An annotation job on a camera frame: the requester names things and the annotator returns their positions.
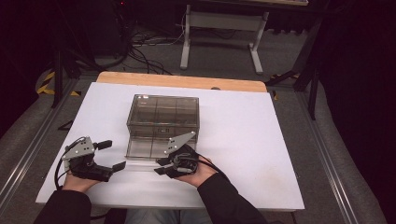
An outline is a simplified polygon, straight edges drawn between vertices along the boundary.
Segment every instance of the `aluminum rail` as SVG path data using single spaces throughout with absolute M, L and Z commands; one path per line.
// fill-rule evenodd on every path
M 64 97 L 59 102 L 59 104 L 52 108 L 48 115 L 45 117 L 43 123 L 41 124 L 38 132 L 35 134 L 32 142 L 30 143 L 29 147 L 26 148 L 25 153 L 22 155 L 18 164 L 14 167 L 9 176 L 6 184 L 0 191 L 0 216 L 3 215 L 4 211 L 7 209 L 8 203 L 11 201 L 12 196 L 14 195 L 15 191 L 17 190 L 18 186 L 22 182 L 24 176 L 26 175 L 27 171 L 29 170 L 30 165 L 33 163 L 35 156 L 37 155 L 38 151 L 40 150 L 41 146 L 43 145 L 44 140 L 47 137 L 47 134 L 50 130 L 50 126 L 55 121 L 57 115 L 61 111 L 62 107 L 64 106 L 70 92 L 76 86 L 78 80 L 77 79 L 70 79 L 65 88 L 64 88 Z

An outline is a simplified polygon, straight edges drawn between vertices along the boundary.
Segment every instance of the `hand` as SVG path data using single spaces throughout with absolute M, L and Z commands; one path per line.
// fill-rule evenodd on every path
M 81 179 L 79 177 L 73 176 L 70 172 L 66 174 L 66 180 L 64 181 L 64 187 L 62 190 L 74 190 L 81 193 L 85 193 L 93 185 L 100 183 L 98 180 L 91 179 Z
M 199 160 L 207 161 L 210 163 L 210 159 L 206 160 L 202 156 L 199 157 Z M 210 176 L 212 176 L 215 173 L 216 171 L 213 168 L 198 162 L 198 168 L 195 174 L 183 175 L 177 177 L 176 180 L 186 182 L 198 188 L 202 183 L 204 183 Z

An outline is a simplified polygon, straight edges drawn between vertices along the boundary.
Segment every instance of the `wire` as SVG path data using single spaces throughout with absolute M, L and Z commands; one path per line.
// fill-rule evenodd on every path
M 215 164 L 213 164 L 213 162 L 207 162 L 207 161 L 201 161 L 201 160 L 197 160 L 197 159 L 193 159 L 193 158 L 189 158 L 189 157 L 179 157 L 179 159 L 180 160 L 186 160 L 186 161 L 197 161 L 197 162 L 200 162 L 200 163 L 202 163 L 202 164 L 204 164 L 204 165 L 207 165 L 207 166 L 209 166 L 210 168 L 212 168 L 212 169 L 214 169 L 214 170 L 216 170 L 217 172 L 219 172 L 219 174 L 222 176 L 222 177 L 224 177 L 224 179 L 226 179 L 228 182 L 230 182 L 231 183 L 231 181 L 230 181 L 230 179 L 228 178 L 228 176 L 226 175 L 226 174 L 224 174 L 224 172 L 222 172 L 221 170 L 220 170 L 220 168 L 219 167 L 217 167 Z

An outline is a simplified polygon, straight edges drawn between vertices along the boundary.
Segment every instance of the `dark background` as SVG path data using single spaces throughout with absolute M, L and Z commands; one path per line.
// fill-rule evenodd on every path
M 131 11 L 136 11 L 137 7 L 145 8 L 139 1 L 128 3 L 131 4 Z M 310 1 L 310 6 L 323 3 Z M 166 8 L 169 10 L 153 8 L 157 12 L 153 17 L 147 16 L 153 15 L 153 11 L 138 10 L 132 19 L 172 34 L 177 29 L 174 24 L 180 23 L 180 11 L 183 8 L 180 9 L 179 5 L 167 5 Z M 39 9 L 29 1 L 0 2 L 0 137 L 37 99 L 35 83 L 51 67 L 51 29 Z M 396 102 L 392 97 L 392 91 L 396 89 L 396 62 L 393 56 L 396 52 L 395 11 L 396 6 L 392 1 L 359 1 L 350 12 L 355 16 L 346 24 L 346 32 L 342 33 L 335 48 L 323 62 L 320 73 L 333 121 L 389 223 L 396 223 L 391 210 L 396 200 L 396 153 L 393 140 Z M 168 21 L 164 24 L 157 22 L 163 21 L 161 18 L 167 18 Z M 299 33 L 309 30 L 312 24 L 312 17 L 309 16 L 272 13 L 266 29 L 274 29 L 275 32 L 294 30 Z M 121 30 L 118 25 L 120 21 L 109 21 L 106 27 L 111 30 L 111 34 L 119 36 L 117 32 Z M 331 20 L 326 21 L 326 26 L 330 28 L 339 25 Z M 79 41 L 87 48 L 90 32 L 84 27 L 78 29 L 81 31 Z M 332 36 L 320 35 L 317 41 L 319 44 L 325 43 L 329 38 Z

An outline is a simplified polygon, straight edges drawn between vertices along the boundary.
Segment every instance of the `gray carpet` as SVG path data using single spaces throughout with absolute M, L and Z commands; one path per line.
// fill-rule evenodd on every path
M 147 59 L 161 62 L 164 68 L 174 75 L 198 77 L 225 77 L 266 81 L 273 74 L 289 71 L 304 43 L 305 34 L 272 35 L 264 32 L 259 47 L 264 69 L 263 76 L 257 76 L 247 49 L 253 33 L 236 32 L 231 39 L 221 39 L 210 33 L 198 32 L 191 38 L 190 62 L 187 70 L 180 70 L 182 43 L 170 46 L 148 46 L 138 48 Z M 111 59 L 99 59 L 98 63 L 109 63 Z M 128 58 L 109 70 L 121 72 L 141 72 L 146 70 L 142 63 Z M 81 96 L 69 96 L 62 112 L 50 127 L 49 134 L 40 148 L 34 162 L 17 188 L 7 209 L 0 216 L 0 223 L 32 223 L 42 205 L 35 203 L 46 172 L 49 170 L 55 155 L 59 151 L 67 132 L 58 131 L 58 127 L 73 120 L 87 92 L 89 85 L 95 81 L 97 74 L 85 72 L 75 91 L 82 91 Z M 284 82 L 285 88 L 275 90 L 274 100 L 276 114 L 289 150 L 292 165 L 298 176 L 298 183 L 303 195 L 305 210 L 294 213 L 263 212 L 270 221 L 292 223 L 345 223 L 329 179 L 319 158 L 318 146 L 304 117 L 304 108 L 298 103 L 296 93 L 290 88 L 293 80 Z M 0 139 L 2 157 L 0 158 L 0 184 L 6 184 L 13 167 L 18 163 L 23 152 L 34 138 L 40 123 L 50 111 L 52 96 L 40 94 L 39 99 L 21 116 L 7 134 Z M 318 92 L 317 125 L 323 135 L 326 146 L 336 165 L 341 179 L 345 183 L 350 201 L 355 208 L 360 223 L 386 223 L 375 197 L 356 170 L 347 149 L 336 128 L 326 104 L 322 88 Z M 96 215 L 106 209 L 93 208 Z

